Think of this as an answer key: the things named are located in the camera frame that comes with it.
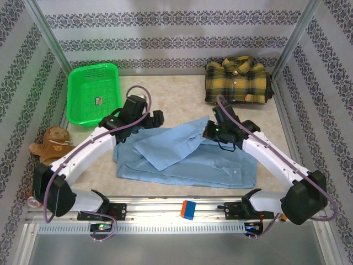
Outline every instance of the patterned wallpaper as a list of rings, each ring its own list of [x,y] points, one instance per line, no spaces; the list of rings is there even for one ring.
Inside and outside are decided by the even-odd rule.
[[[353,9],[323,1],[279,79],[302,162],[327,177],[339,208],[331,222],[344,264],[353,264]]]
[[[39,0],[72,66],[120,75],[203,74],[209,57],[253,55],[271,70],[307,0]]]
[[[60,123],[67,77],[21,0],[0,2],[0,264],[11,264],[38,160],[28,146]]]

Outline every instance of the yellow plaid shirt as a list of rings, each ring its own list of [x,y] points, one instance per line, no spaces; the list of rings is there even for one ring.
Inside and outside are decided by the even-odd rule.
[[[206,66],[206,102],[216,102],[223,95],[227,101],[265,103],[272,97],[269,73],[251,56],[225,59],[220,65]]]

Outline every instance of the light blue shirt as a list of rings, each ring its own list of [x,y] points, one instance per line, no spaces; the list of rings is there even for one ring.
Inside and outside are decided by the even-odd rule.
[[[218,143],[203,138],[207,122],[204,117],[172,129],[132,134],[114,149],[117,176],[173,185],[253,188],[256,159],[238,148],[221,150]]]

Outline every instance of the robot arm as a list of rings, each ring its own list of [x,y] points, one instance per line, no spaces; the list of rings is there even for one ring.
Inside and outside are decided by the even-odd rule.
[[[240,123],[230,104],[224,103],[223,107]],[[285,189],[285,192],[266,192],[261,189],[249,192],[242,199],[243,215],[261,211],[284,213],[294,224],[300,225],[327,206],[327,198],[301,177],[307,176],[326,192],[326,179],[321,172],[310,172],[298,165],[275,147],[252,121],[246,120],[240,124],[266,145],[261,144],[253,135],[249,135],[231,121],[220,106],[214,107],[213,113],[217,124],[209,121],[204,137],[218,143],[232,143],[252,155],[282,183]]]
[[[141,118],[146,105],[146,100],[143,98],[138,96],[128,97],[122,109],[118,109],[105,117],[94,132],[67,156],[52,163],[50,167],[39,164],[34,174],[34,198],[43,203],[48,179],[53,176],[54,172],[59,171],[64,163],[64,168],[59,171],[60,174],[54,179],[49,190],[48,209],[55,216],[65,215],[69,211],[90,211],[107,214],[109,200],[105,196],[95,190],[90,192],[75,190],[71,189],[70,186],[91,163],[107,150],[114,148],[116,144],[124,142],[131,133],[139,128],[156,128],[163,124],[163,113],[158,110],[153,112],[153,117],[148,114],[136,126],[109,133]],[[225,103],[223,106],[235,120],[239,121],[231,105]],[[327,199],[300,176],[307,176],[326,191],[326,180],[322,173],[319,171],[310,172],[308,169],[297,165],[277,149],[252,121],[246,120],[241,124],[267,145],[260,144],[259,140],[253,135],[249,135],[233,123],[219,106],[213,108],[213,113],[216,116],[217,124],[209,121],[204,131],[204,137],[218,143],[232,143],[234,146],[243,149],[263,164],[285,188],[285,192],[266,192],[261,189],[254,189],[249,192],[242,198],[243,216],[247,214],[251,216],[253,213],[261,211],[284,213],[289,220],[300,225],[326,207]],[[104,133],[104,136],[97,138],[98,135]],[[79,147],[83,145],[86,145],[86,147],[80,150]],[[284,163],[278,155],[274,154],[273,150],[289,161],[289,164]],[[75,156],[65,164],[66,157],[72,154],[75,154]],[[290,165],[296,165],[296,171],[293,171],[293,167]]]
[[[44,203],[45,190],[54,172],[59,174],[50,186],[47,208],[57,217],[69,211],[89,211],[107,214],[109,200],[96,190],[84,191],[71,189],[80,174],[96,159],[140,128],[157,128],[164,122],[163,112],[156,110],[153,117],[146,117],[135,126],[127,126],[141,119],[143,111],[147,109],[146,99],[139,96],[129,96],[122,109],[115,110],[105,117],[91,135],[66,156],[50,164],[49,167],[39,164],[34,170],[33,196],[40,203]]]

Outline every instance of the stuffed toy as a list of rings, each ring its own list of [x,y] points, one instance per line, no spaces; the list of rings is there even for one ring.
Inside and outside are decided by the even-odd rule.
[[[47,129],[43,136],[43,143],[32,143],[29,146],[31,153],[40,156],[39,161],[49,166],[54,161],[68,154],[74,146],[69,146],[70,134],[67,130],[53,126]]]

